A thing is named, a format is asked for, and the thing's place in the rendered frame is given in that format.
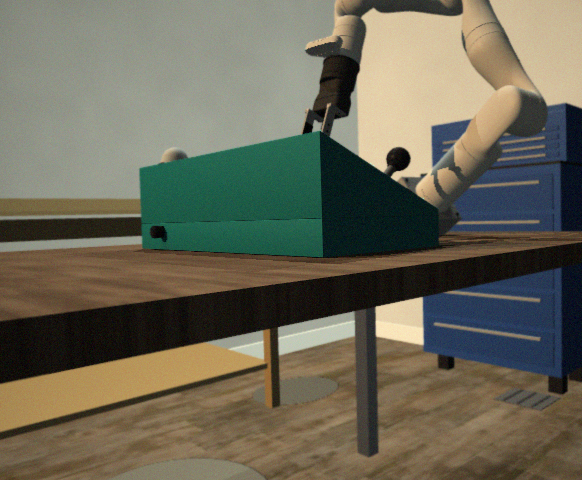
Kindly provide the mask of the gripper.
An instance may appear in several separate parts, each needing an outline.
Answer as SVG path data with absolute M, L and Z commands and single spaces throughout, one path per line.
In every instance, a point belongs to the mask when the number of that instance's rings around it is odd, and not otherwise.
M 323 61 L 319 94 L 313 109 L 305 110 L 301 134 L 311 133 L 316 120 L 322 122 L 320 131 L 330 137 L 334 119 L 349 115 L 350 96 L 360 71 L 362 45 L 355 38 L 332 35 L 309 42 L 305 52 L 311 56 L 327 57 Z

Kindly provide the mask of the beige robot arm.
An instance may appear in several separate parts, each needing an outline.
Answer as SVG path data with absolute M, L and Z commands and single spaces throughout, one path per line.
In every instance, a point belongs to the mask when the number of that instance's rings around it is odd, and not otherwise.
M 380 13 L 463 14 L 464 50 L 474 69 L 496 90 L 463 136 L 416 187 L 418 196 L 444 212 L 501 157 L 498 140 L 505 133 L 530 137 L 544 128 L 547 104 L 526 74 L 489 0 L 463 0 L 463 4 L 462 0 L 336 0 L 333 35 L 355 38 L 363 49 L 366 24 L 361 17 L 373 8 Z

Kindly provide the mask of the green box-shaped console housing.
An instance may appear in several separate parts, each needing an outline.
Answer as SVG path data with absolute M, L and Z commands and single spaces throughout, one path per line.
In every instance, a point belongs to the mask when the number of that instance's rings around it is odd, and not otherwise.
M 438 209 L 391 178 L 410 160 L 395 147 L 382 172 L 321 131 L 191 158 L 170 148 L 139 168 L 142 248 L 324 258 L 439 246 Z

